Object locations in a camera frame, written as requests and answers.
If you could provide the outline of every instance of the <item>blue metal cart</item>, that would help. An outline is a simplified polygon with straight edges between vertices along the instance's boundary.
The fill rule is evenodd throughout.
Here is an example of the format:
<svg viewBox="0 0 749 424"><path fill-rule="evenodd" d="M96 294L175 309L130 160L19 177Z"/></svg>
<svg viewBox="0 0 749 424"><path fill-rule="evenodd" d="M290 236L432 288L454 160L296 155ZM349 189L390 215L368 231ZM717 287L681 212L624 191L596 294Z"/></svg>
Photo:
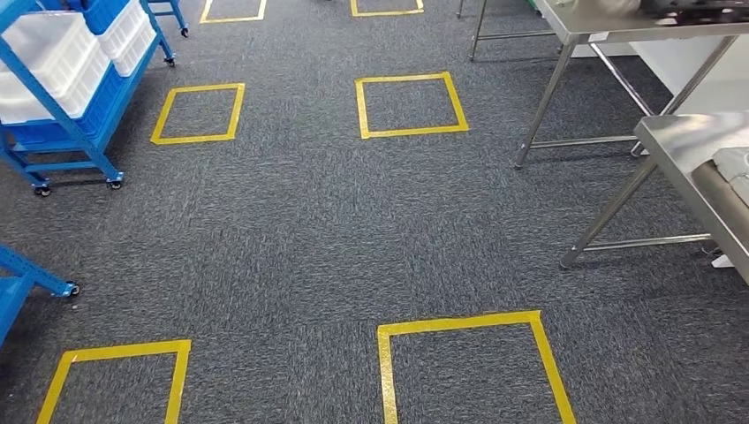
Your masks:
<svg viewBox="0 0 749 424"><path fill-rule="evenodd" d="M156 23L154 14L148 7L147 0L140 0L143 10L148 12L151 26L156 38L149 46L146 55L140 60L136 71L128 78L120 78L114 69L110 69L104 81L96 90L83 117L72 119L64 112L42 84L24 66L13 53L11 47L0 37L0 60L11 70L29 91L47 108L54 120L24 123L22 128L15 125L3 126L0 123L0 159L20 173L34 192L48 196L51 191L49 179L43 176L45 171L80 170L96 168L106 177L109 188L117 190L122 186L123 173L117 170L104 155L104 149L110 142L111 135L117 129L125 108L135 92L150 58L161 46L164 61L174 66L174 53ZM0 0L0 34L27 11L36 10L36 0ZM13 134L11 143L8 133ZM60 155L52 155L53 162L35 163L31 155L46 155L61 152L82 152L86 161L54 162Z"/></svg>
<svg viewBox="0 0 749 424"><path fill-rule="evenodd" d="M53 296L80 293L80 287L74 282L53 276L3 245L0 245L0 269L11 273L11 276L0 276L0 344L34 286L51 292Z"/></svg>
<svg viewBox="0 0 749 424"><path fill-rule="evenodd" d="M177 22L179 23L179 29L181 31L181 34L183 37L187 38L187 35L190 32L190 29L187 28L187 23L185 22L185 18L182 16L182 11L179 10L179 0L148 0L149 4L166 4L168 3L171 7L171 10L169 11L155 11L154 16L172 16L174 15L175 18L177 18Z"/></svg>

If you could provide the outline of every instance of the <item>stainless steel table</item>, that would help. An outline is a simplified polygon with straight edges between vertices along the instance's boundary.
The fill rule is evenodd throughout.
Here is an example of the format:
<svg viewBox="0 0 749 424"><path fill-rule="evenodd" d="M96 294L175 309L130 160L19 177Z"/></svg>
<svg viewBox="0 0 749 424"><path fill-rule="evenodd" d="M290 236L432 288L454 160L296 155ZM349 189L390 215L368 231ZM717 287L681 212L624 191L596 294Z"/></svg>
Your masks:
<svg viewBox="0 0 749 424"><path fill-rule="evenodd" d="M473 46L471 58L476 50L478 40L491 39L510 39L525 38L531 36L555 34L563 46L559 54L559 60L556 68L551 75L551 80L546 87L546 91L541 98L541 103L536 110L535 117L527 136L524 138L520 149L515 158L515 167L522 168L528 152L531 148L556 148L563 146L580 146L587 144L605 143L612 141L633 141L635 137L631 135L624 136L607 136L575 140L553 140L553 141L536 141L536 133L541 126L541 121L546 115L551 97L554 95L559 81L564 74L567 64L570 62L572 52L579 44L588 44L593 52L603 61L607 69L619 81L627 94L635 101L645 116L655 116L650 107L647 106L642 97L624 78L622 73L614 66L608 57L598 47L599 44L613 42L645 42L668 40L673 38L693 38L710 35L723 35L723 40L718 44L715 50L710 54L705 63L686 83L680 93L674 96L668 105L657 115L670 115L686 100L694 91L699 83L705 78L707 73L715 66L715 63L728 50L730 45L741 34L749 34L749 23L740 24L713 24L698 26L658 26L652 19L644 18L637 15L613 17L607 15L598 6L598 0L577 0L570 3L558 3L557 0L537 0L536 6L543 14L552 28L552 31L538 31L531 33L515 34L495 34L479 35L480 24L483 20L483 11L486 7L487 0L482 0L479 25L476 29L476 35L473 37ZM632 153L638 155L638 147L633 149Z"/></svg>
<svg viewBox="0 0 749 424"><path fill-rule="evenodd" d="M749 207L711 161L721 148L749 146L749 111L644 117L634 132L650 156L564 256L562 266L569 268L586 251L713 239L749 282ZM591 243L656 167L676 187L709 233Z"/></svg>

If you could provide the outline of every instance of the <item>gray carpet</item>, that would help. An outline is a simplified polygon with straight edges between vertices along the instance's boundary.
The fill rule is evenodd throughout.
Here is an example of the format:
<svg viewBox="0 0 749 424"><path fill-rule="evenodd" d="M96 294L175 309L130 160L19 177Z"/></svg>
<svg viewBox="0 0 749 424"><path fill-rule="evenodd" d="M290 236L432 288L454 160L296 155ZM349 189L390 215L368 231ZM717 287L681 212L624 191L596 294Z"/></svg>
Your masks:
<svg viewBox="0 0 749 424"><path fill-rule="evenodd" d="M257 5L214 3L213 18ZM83 286L26 302L0 349L0 422L35 422L66 350L190 338L182 423L378 423L377 325L527 309L578 422L745 422L746 285L696 245L559 270L637 161L619 144L533 151L513 170L557 42L484 42L469 63L476 3L461 20L443 0L353 19L343 0L269 1L263 21L199 25L202 2L183 2L189 40L161 19L178 66L154 60L110 144L121 191L41 200L0 167L0 242ZM521 0L488 11L487 31L544 27ZM617 63L654 108L668 100L639 60ZM355 79L442 71L469 132L360 138ZM149 142L170 88L226 82L246 83L236 140ZM439 85L367 90L373 129L452 123ZM226 100L185 95L166 135L222 127ZM638 120L599 61L575 60L541 137ZM602 237L698 229L656 173ZM392 354L403 424L560 420L523 325L398 336ZM75 364L53 421L163 422L173 360Z"/></svg>

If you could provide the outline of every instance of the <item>yellow floor marking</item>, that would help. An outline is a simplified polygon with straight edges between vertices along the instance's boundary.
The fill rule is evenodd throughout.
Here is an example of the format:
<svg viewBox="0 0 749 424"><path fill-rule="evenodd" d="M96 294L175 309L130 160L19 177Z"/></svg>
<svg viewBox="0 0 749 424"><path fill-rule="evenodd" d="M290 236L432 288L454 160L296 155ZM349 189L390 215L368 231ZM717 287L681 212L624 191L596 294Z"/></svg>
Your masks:
<svg viewBox="0 0 749 424"><path fill-rule="evenodd" d="M450 97L452 109L455 111L455 117L458 120L456 125L426 126L421 128L404 128L400 130L387 131L370 131L367 118L367 105L364 100L364 84L376 82L408 82L424 80L443 80L447 87L447 93ZM396 77L366 77L354 80L356 87L356 103L359 110L359 131L362 139L371 137L395 137L400 135L419 135L433 133L456 133L468 131L468 123L465 121L463 107L460 106L458 93L455 91L455 85L452 83L452 77L449 72L428 73L423 75L403 75Z"/></svg>
<svg viewBox="0 0 749 424"><path fill-rule="evenodd" d="M169 117L171 106L174 104L174 98L179 93L195 93L200 91L214 91L214 90L236 90L237 94L234 96L234 104L231 106L231 116L229 118L229 128L227 128L224 134L211 134L211 135L194 135L187 137L162 137L163 128L166 125L166 120ZM212 86L196 86L196 87L178 87L172 88L169 94L166 96L166 102L164 102L162 112L159 114L158 120L156 120L156 127L154 128L153 134L151 134L151 142L154 144L183 144L183 143L201 143L203 141L226 141L234 140L237 134L237 125L239 123L239 112L242 110L242 101L245 98L245 84L215 84Z"/></svg>
<svg viewBox="0 0 749 424"><path fill-rule="evenodd" d="M424 12L423 0L416 0L416 9L412 11L359 11L357 0L351 0L352 5L352 16L365 17L365 16L398 16L398 15L413 15L414 13Z"/></svg>
<svg viewBox="0 0 749 424"><path fill-rule="evenodd" d="M445 318L438 320L399 322L377 327L377 343L380 352L380 377L382 379L382 409L385 424L397 424L396 391L393 382L393 361L390 353L390 338L404 334L429 331L446 331L451 329L475 329L492 325L530 324L536 347L541 356L541 363L549 379L554 394L556 409L563 424L575 424L570 401L564 391L562 377L556 368L554 354L541 325L541 311L510 312L506 314L480 315L470 318Z"/></svg>
<svg viewBox="0 0 749 424"><path fill-rule="evenodd" d="M223 18L223 19L209 19L208 14L210 8L213 5L213 0L206 0L206 5L203 7L203 14L200 16L201 24L226 24L230 22L250 22L253 20L262 20L265 17L265 3L266 0L260 0L260 8L258 9L257 16L246 16L244 18Z"/></svg>
<svg viewBox="0 0 749 424"><path fill-rule="evenodd" d="M42 410L36 424L48 424L52 420L57 399L63 391L65 378L70 371L73 362L85 362L90 360L113 360L132 358L135 356L160 355L165 353L176 353L174 363L174 374L171 377L171 389L169 403L167 404L164 424L177 424L179 408L182 405L182 389L185 386L185 375L187 373L187 357L190 354L190 340L172 340L169 342L154 342L142 344L125 344L112 347L98 347L94 349L80 349L63 353L57 371L52 377L47 397L44 398Z"/></svg>

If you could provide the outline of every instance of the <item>caster wheel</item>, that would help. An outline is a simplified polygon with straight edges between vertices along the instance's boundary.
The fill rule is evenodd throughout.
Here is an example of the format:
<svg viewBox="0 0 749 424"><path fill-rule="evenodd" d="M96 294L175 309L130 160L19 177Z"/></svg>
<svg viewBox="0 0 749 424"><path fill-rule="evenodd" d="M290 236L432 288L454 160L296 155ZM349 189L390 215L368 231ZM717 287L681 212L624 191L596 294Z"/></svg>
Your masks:
<svg viewBox="0 0 749 424"><path fill-rule="evenodd" d="M71 283L71 284L72 284L72 289L71 289L71 297L75 297L75 296L78 296L78 295L80 294L80 286L79 286L79 285L77 285L77 284L75 284L75 283L74 283L74 282L72 282L72 281L69 281L68 283Z"/></svg>
<svg viewBox="0 0 749 424"><path fill-rule="evenodd" d="M49 187L36 187L34 189L34 194L41 197L47 197L52 194L52 190Z"/></svg>

